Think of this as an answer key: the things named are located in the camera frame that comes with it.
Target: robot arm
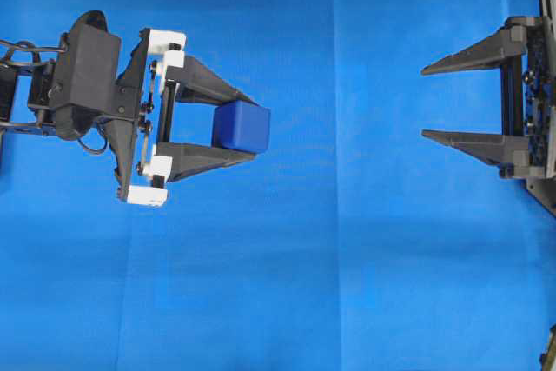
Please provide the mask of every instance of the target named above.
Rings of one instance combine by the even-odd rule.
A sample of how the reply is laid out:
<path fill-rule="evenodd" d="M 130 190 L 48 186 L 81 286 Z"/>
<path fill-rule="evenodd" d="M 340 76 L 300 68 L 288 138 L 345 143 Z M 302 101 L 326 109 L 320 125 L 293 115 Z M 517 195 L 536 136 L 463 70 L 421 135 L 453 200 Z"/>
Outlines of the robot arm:
<path fill-rule="evenodd" d="M 109 146 L 116 156 L 118 197 L 128 203 L 162 206 L 168 198 L 168 182 L 252 161 L 267 149 L 269 110 L 186 56 L 184 34 L 146 29 L 140 37 L 127 69 L 118 78 L 121 42 L 108 32 L 106 18 L 98 10 L 82 15 L 62 35 L 58 48 L 2 42 L 9 50 L 0 60 L 0 152 L 6 134 L 58 136 L 79 142 L 93 154 Z M 33 63 L 13 62 L 15 50 L 31 53 Z M 42 62 L 40 53 L 57 53 L 57 60 Z M 149 95 L 143 101 L 142 86 L 152 56 L 156 61 L 149 68 Z M 32 77 L 28 107 L 35 114 L 33 123 L 10 121 L 20 76 Z M 160 118 L 156 144 L 147 161 L 156 79 Z M 211 146 L 171 142 L 175 103 L 217 106 Z M 82 142 L 91 128 L 105 139 L 102 149 L 90 149 Z M 143 133 L 143 145 L 136 170 L 147 179 L 147 186 L 131 184 L 138 133 Z"/>

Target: blue cloth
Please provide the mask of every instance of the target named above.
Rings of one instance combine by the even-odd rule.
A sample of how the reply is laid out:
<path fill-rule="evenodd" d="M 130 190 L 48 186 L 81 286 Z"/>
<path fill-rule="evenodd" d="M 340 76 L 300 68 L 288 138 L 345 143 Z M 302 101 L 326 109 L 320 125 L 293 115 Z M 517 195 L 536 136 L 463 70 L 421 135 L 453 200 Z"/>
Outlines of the blue cloth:
<path fill-rule="evenodd" d="M 498 132 L 499 75 L 419 72 L 537 8 L 4 0 L 2 39 L 40 45 L 104 10 L 120 70 L 138 30 L 184 31 L 191 55 L 272 110 L 273 131 L 254 162 L 170 185 L 158 210 L 116 200 L 110 153 L 7 137 L 0 369 L 535 368 L 556 322 L 554 219 L 420 137 Z M 172 141 L 209 144 L 211 113 L 178 105 Z"/>

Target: blue fabric surface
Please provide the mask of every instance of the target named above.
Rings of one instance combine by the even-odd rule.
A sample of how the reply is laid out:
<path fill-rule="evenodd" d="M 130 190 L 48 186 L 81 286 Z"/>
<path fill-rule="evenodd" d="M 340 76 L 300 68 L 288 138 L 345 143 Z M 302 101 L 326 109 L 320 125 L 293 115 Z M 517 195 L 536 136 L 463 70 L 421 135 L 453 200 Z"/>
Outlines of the blue fabric surface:
<path fill-rule="evenodd" d="M 116 200 L 110 153 L 8 137 L 0 369 L 536 366 L 554 219 L 420 137 L 498 132 L 499 75 L 419 73 L 537 0 L 4 0 L 0 37 L 53 44 L 91 9 L 122 38 L 120 70 L 140 29 L 186 32 L 272 110 L 271 147 L 153 210 Z M 209 144 L 212 111 L 178 105 L 173 141 Z"/>

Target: blue block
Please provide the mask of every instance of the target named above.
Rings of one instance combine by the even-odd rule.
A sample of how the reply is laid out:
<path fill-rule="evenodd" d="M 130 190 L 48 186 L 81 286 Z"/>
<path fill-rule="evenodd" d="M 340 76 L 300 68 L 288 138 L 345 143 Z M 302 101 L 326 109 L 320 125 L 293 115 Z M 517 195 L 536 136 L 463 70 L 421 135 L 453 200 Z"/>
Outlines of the blue block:
<path fill-rule="evenodd" d="M 242 101 L 215 110 L 212 144 L 260 154 L 268 149 L 270 110 Z"/>

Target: gripper jaw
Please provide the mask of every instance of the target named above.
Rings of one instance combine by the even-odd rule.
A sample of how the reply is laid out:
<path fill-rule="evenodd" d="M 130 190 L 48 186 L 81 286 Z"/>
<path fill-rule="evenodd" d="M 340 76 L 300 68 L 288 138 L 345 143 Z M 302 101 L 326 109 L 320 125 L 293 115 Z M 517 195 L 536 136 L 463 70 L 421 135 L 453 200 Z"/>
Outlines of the gripper jaw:
<path fill-rule="evenodd" d="M 528 167 L 529 140 L 524 136 L 423 130 L 423 136 L 497 167 Z"/>
<path fill-rule="evenodd" d="M 425 67 L 421 74 L 430 76 L 456 71 L 497 69 L 508 58 L 526 54 L 526 48 L 527 27 L 513 24 L 510 18 L 494 35 Z"/>
<path fill-rule="evenodd" d="M 500 69 L 502 132 L 422 135 L 497 167 L 501 178 L 525 179 L 527 191 L 556 215 L 556 49 L 550 28 L 550 17 L 510 17 L 493 35 L 423 69 L 424 76 Z"/>

